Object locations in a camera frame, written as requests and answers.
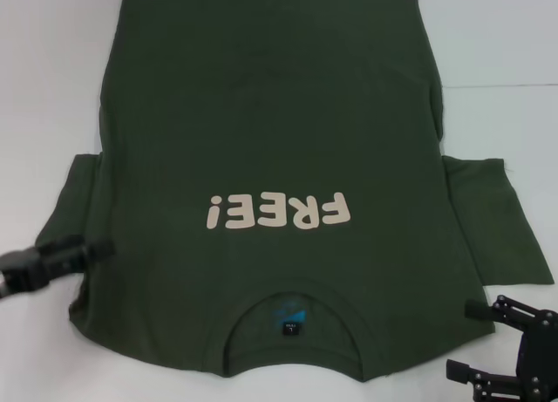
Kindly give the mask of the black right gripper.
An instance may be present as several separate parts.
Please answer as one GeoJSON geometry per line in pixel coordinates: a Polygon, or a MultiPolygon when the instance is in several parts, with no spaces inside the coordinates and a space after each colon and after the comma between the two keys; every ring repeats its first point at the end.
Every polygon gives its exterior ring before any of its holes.
{"type": "Polygon", "coordinates": [[[465,317],[525,328],[516,366],[517,377],[496,375],[454,360],[446,361],[446,378],[473,386],[474,398],[518,398],[519,380],[525,401],[557,400],[557,313],[537,310],[499,295],[492,305],[468,300],[465,317]]]}

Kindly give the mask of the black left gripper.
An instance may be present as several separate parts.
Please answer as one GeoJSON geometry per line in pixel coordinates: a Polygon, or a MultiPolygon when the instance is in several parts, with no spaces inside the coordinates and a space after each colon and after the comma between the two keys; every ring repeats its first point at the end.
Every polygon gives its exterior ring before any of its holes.
{"type": "Polygon", "coordinates": [[[85,243],[82,235],[67,235],[36,247],[1,255],[1,297],[31,293],[47,287],[51,275],[47,259],[54,257],[54,274],[85,273],[91,264],[112,257],[116,248],[111,240],[85,243]]]}

